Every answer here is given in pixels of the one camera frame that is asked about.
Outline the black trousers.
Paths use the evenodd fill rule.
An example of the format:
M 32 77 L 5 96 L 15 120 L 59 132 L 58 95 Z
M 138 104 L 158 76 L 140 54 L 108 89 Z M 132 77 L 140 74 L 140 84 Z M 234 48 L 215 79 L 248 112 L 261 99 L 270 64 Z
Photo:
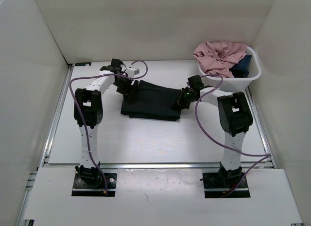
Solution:
M 179 89 L 139 81 L 132 96 L 124 96 L 121 114 L 130 118 L 177 121 L 181 109 L 175 105 Z

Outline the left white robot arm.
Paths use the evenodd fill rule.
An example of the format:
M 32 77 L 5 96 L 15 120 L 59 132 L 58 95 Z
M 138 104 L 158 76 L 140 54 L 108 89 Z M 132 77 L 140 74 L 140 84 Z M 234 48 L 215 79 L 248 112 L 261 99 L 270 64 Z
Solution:
M 69 90 L 74 100 L 74 119 L 81 134 L 81 163 L 76 167 L 82 181 L 91 188 L 101 187 L 107 194 L 107 178 L 98 158 L 98 128 L 104 118 L 103 94 L 114 85 L 123 96 L 138 85 L 139 69 L 127 67 L 121 60 L 112 59 L 110 65 L 100 68 L 98 75 L 77 77 L 70 81 Z

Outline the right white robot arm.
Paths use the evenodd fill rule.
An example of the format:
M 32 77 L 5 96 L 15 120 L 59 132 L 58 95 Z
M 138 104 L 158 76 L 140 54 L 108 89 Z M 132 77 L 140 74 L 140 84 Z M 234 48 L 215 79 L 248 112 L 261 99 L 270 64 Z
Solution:
M 218 181 L 224 187 L 231 186 L 242 177 L 241 155 L 242 144 L 253 117 L 243 92 L 225 92 L 215 87 L 204 86 L 199 75 L 188 78 L 188 86 L 182 88 L 176 106 L 188 109 L 196 103 L 195 116 L 198 120 L 199 102 L 209 103 L 218 108 L 221 128 L 225 133 L 225 143 L 216 144 L 224 148 L 218 171 Z

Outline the pink garment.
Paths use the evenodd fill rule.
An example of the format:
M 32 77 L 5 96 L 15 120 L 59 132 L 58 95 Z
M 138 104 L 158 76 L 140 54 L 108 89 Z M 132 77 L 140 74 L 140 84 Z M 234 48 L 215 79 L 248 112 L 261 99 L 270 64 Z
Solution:
M 233 78 L 230 69 L 246 56 L 247 45 L 230 41 L 201 43 L 193 52 L 201 70 L 206 74 Z

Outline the small dark label sticker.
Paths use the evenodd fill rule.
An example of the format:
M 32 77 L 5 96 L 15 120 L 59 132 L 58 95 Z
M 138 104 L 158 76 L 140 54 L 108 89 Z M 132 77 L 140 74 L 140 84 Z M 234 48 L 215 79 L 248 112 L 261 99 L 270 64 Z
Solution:
M 75 66 L 84 67 L 84 66 L 91 66 L 91 62 L 77 62 Z

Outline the navy blue garment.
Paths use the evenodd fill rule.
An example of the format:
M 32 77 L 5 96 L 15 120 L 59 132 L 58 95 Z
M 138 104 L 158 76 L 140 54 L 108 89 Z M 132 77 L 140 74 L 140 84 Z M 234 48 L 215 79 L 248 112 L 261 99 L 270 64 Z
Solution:
M 229 70 L 233 74 L 234 78 L 247 78 L 249 75 L 248 67 L 250 61 L 252 59 L 252 55 L 246 55 L 243 59 L 241 59 L 237 64 L 235 64 Z

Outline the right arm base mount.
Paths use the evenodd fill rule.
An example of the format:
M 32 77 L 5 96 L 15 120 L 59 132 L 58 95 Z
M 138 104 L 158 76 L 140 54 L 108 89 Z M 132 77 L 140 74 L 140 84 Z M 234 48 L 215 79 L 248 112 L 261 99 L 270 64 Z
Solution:
M 202 173 L 205 198 L 250 198 L 244 172 L 239 177 L 223 179 L 220 173 Z

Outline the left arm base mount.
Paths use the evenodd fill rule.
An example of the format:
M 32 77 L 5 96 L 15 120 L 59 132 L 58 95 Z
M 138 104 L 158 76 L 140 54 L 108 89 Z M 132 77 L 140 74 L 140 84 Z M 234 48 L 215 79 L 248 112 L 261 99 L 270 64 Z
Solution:
M 105 173 L 107 181 L 107 190 L 105 190 L 105 182 L 100 177 L 99 180 L 91 184 L 85 182 L 81 176 L 76 173 L 73 181 L 72 196 L 79 197 L 114 197 L 116 194 L 117 173 Z

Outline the aluminium frame rail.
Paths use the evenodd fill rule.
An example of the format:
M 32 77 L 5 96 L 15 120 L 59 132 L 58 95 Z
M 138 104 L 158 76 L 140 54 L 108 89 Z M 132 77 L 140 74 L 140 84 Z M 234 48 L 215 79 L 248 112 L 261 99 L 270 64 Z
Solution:
M 243 168 L 249 168 L 254 162 L 242 162 Z M 44 163 L 43 168 L 70 168 L 78 164 L 49 164 Z M 219 168 L 218 162 L 212 163 L 104 163 L 101 164 L 102 169 L 209 169 Z M 257 164 L 257 168 L 274 168 L 272 162 L 266 161 Z

